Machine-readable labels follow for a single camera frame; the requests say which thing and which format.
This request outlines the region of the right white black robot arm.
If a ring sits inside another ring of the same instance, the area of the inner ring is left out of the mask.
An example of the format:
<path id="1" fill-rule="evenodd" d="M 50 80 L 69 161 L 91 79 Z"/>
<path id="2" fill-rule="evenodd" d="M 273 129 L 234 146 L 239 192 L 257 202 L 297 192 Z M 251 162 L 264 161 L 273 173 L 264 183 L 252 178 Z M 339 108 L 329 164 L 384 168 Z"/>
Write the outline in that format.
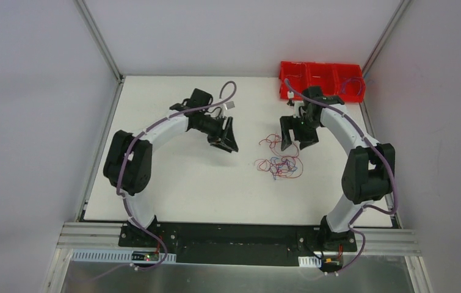
<path id="1" fill-rule="evenodd" d="M 394 190 L 395 149 L 365 133 L 349 115 L 337 95 L 326 96 L 319 86 L 294 92 L 301 102 L 290 101 L 294 113 L 280 117 L 281 149 L 293 141 L 299 149 L 319 141 L 317 129 L 328 129 L 347 154 L 341 177 L 343 194 L 333 210 L 324 216 L 316 233 L 317 248 L 337 251 L 354 242 L 352 226 L 364 208 Z"/>

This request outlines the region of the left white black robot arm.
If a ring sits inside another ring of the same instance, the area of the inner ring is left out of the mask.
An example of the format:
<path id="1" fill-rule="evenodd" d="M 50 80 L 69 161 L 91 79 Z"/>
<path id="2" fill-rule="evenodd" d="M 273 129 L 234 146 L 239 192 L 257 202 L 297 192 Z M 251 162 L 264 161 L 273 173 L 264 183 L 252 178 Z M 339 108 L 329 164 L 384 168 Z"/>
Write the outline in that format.
<path id="1" fill-rule="evenodd" d="M 151 179 L 154 151 L 175 136 L 194 129 L 206 134 L 210 146 L 228 153 L 238 152 L 233 117 L 226 117 L 223 112 L 213 117 L 209 112 L 210 108 L 223 110 L 235 94 L 232 90 L 226 98 L 221 96 L 215 102 L 210 93 L 195 88 L 189 98 L 170 106 L 162 118 L 139 133 L 119 130 L 114 134 L 103 175 L 123 200 L 128 222 L 137 227 L 134 238 L 141 246 L 150 247 L 162 241 L 156 228 L 150 226 L 154 212 L 135 210 L 135 201 L 143 197 L 142 192 Z"/>

